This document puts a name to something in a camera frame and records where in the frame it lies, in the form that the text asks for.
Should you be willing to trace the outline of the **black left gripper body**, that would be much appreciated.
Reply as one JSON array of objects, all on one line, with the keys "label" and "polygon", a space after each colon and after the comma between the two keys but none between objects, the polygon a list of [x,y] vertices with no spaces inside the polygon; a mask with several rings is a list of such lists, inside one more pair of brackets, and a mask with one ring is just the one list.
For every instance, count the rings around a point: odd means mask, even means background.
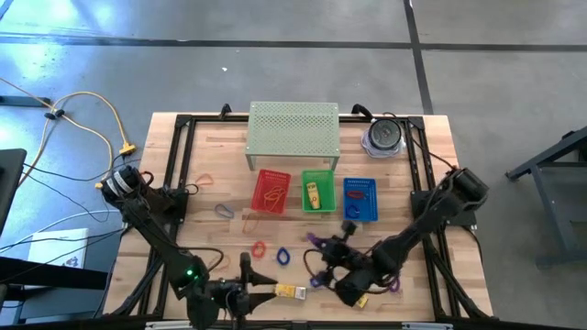
[{"label": "black left gripper body", "polygon": [[212,298],[230,315],[232,321],[244,321],[250,313],[249,284],[252,280],[252,267],[248,252],[240,254],[239,269],[240,275],[235,279],[212,281]]}]

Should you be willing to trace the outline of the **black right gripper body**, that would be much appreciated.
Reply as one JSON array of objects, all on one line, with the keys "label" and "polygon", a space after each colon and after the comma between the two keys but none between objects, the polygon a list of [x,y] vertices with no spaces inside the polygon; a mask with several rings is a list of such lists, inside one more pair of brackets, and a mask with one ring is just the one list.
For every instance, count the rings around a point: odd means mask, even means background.
[{"label": "black right gripper body", "polygon": [[367,257],[356,248],[348,245],[348,239],[355,233],[357,226],[351,221],[344,221],[341,225],[343,237],[338,237],[338,242],[334,246],[323,247],[332,260],[326,262],[326,273],[332,274],[334,268],[342,267],[345,270],[362,270],[367,266]]}]

